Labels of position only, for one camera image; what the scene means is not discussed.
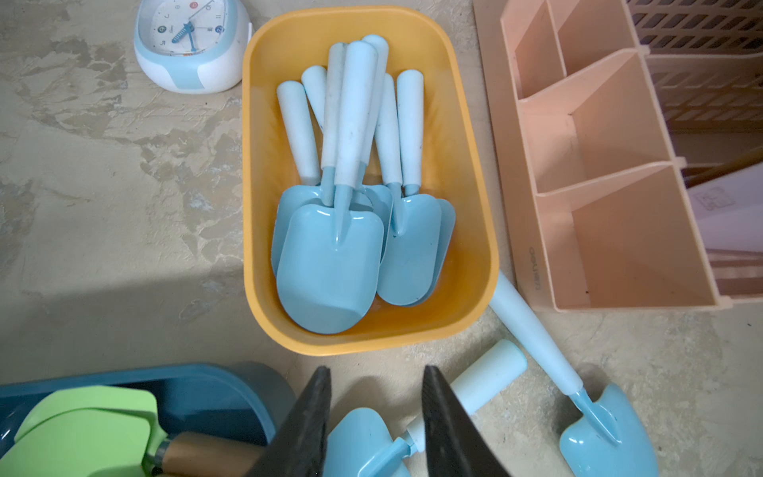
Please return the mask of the dark teal storage box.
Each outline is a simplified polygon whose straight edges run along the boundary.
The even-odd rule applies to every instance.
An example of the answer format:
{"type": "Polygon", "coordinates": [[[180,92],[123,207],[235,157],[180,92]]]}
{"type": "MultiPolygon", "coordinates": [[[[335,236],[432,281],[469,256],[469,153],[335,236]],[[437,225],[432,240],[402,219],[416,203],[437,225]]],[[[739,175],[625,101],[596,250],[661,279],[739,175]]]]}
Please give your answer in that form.
{"type": "Polygon", "coordinates": [[[267,445],[285,421],[296,395],[282,375],[256,362],[232,367],[186,364],[47,379],[1,387],[1,452],[27,414],[47,395],[69,388],[115,386],[149,391],[161,427],[267,445]]]}

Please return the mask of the blue shovel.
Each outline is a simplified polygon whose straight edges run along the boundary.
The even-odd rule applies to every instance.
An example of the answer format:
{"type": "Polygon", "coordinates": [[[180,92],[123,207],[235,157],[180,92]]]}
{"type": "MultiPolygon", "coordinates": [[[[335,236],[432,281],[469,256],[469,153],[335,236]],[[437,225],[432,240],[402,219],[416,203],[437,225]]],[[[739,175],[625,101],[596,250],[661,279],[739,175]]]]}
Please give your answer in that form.
{"type": "Polygon", "coordinates": [[[390,304],[408,306],[429,289],[441,208],[437,198],[421,192],[405,197],[397,78],[385,75],[375,133],[383,184],[393,194],[393,216],[381,261],[378,294],[390,304]]]}
{"type": "Polygon", "coordinates": [[[364,42],[372,45],[377,51],[377,63],[375,67],[375,75],[373,82],[373,96],[371,104],[370,119],[366,128],[366,134],[364,139],[364,150],[361,156],[362,162],[359,166],[358,174],[358,201],[364,207],[368,207],[369,211],[373,211],[377,214],[383,225],[385,226],[385,233],[383,234],[387,238],[387,232],[389,231],[389,222],[391,222],[391,207],[393,206],[393,198],[391,198],[391,191],[385,185],[366,186],[363,184],[366,170],[371,160],[372,146],[374,141],[374,135],[376,131],[377,121],[379,119],[379,113],[383,95],[383,75],[387,71],[387,58],[389,57],[389,45],[387,41],[379,35],[367,35],[364,42]]]}
{"type": "MultiPolygon", "coordinates": [[[[511,341],[501,340],[451,383],[468,415],[499,395],[528,369],[528,360],[511,341]]],[[[325,476],[407,476],[403,461],[425,451],[424,418],[418,415],[398,438],[368,407],[347,413],[328,435],[325,476]]]]}
{"type": "MultiPolygon", "coordinates": [[[[422,157],[424,133],[424,77],[417,70],[402,72],[397,78],[399,96],[399,132],[401,133],[401,161],[403,161],[403,190],[405,197],[420,195],[422,185],[422,157]]],[[[454,207],[445,199],[437,200],[441,220],[429,289],[414,305],[423,304],[434,292],[456,224],[454,207]]]]}
{"type": "Polygon", "coordinates": [[[377,49],[355,41],[346,51],[337,125],[334,203],[293,213],[277,292],[286,313],[318,334],[342,333],[368,313],[377,294],[385,226],[373,212],[351,208],[372,116],[377,49]]]}
{"type": "Polygon", "coordinates": [[[573,474],[657,476],[657,453],[624,391],[611,383],[597,401],[592,401],[580,375],[503,273],[498,275],[490,307],[582,413],[582,418],[560,437],[560,452],[573,474]]]}
{"type": "Polygon", "coordinates": [[[327,87],[327,70],[320,65],[306,69],[301,76],[309,105],[321,129],[324,128],[324,114],[327,87]]]}
{"type": "Polygon", "coordinates": [[[279,201],[271,248],[271,266],[277,273],[292,215],[303,205],[320,201],[321,169],[307,95],[299,81],[285,81],[277,98],[300,184],[286,189],[279,201]]]}

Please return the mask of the green shovel wooden handle hidden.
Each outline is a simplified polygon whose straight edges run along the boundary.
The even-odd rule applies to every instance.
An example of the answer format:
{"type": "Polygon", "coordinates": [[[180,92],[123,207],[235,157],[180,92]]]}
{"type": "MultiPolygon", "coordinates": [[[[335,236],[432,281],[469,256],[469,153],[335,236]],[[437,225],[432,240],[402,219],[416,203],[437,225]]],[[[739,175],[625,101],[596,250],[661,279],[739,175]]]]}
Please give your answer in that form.
{"type": "Polygon", "coordinates": [[[91,386],[44,397],[1,459],[4,476],[244,476],[261,446],[159,421],[153,394],[91,386]]]}

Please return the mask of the blue shovel diagonal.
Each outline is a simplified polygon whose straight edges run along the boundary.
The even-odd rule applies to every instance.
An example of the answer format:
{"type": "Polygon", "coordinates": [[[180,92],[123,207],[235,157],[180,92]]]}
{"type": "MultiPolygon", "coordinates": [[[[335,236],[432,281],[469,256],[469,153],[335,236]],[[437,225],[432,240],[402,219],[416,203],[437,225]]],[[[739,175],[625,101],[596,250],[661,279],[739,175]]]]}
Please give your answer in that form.
{"type": "Polygon", "coordinates": [[[321,200],[327,207],[332,207],[334,202],[340,99],[347,47],[346,43],[337,43],[329,50],[321,156],[321,200]]]}

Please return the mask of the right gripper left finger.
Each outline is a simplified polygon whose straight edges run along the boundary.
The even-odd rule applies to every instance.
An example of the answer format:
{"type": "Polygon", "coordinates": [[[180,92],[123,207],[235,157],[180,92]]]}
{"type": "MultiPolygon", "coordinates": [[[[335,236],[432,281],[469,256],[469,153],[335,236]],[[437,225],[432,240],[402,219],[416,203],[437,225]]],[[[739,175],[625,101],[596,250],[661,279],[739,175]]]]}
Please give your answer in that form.
{"type": "Polygon", "coordinates": [[[246,476],[322,476],[331,401],[331,371],[320,366],[246,476]]]}

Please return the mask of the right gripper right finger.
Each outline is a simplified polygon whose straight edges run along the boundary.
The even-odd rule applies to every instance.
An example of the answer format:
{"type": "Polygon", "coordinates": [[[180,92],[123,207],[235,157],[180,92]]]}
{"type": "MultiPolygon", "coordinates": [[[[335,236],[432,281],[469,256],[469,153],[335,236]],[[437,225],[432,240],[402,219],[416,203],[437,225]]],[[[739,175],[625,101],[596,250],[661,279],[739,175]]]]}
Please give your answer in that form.
{"type": "Polygon", "coordinates": [[[429,476],[511,476],[436,366],[424,369],[421,403],[429,476]]]}

